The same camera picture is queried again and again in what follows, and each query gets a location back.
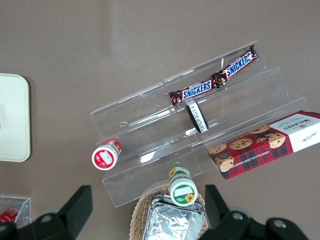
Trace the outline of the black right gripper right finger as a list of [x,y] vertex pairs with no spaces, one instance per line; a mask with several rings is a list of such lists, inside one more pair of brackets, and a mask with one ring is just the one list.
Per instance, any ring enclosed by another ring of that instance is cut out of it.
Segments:
[[201,240],[307,240],[292,221],[269,218],[261,224],[239,210],[230,210],[214,184],[205,186],[205,210],[211,225]]

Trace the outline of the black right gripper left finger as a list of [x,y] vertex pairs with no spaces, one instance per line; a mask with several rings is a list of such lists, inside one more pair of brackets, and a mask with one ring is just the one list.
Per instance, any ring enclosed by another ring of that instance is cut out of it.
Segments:
[[17,229],[13,222],[0,224],[2,240],[75,240],[93,211],[92,187],[82,185],[57,213],[47,213]]

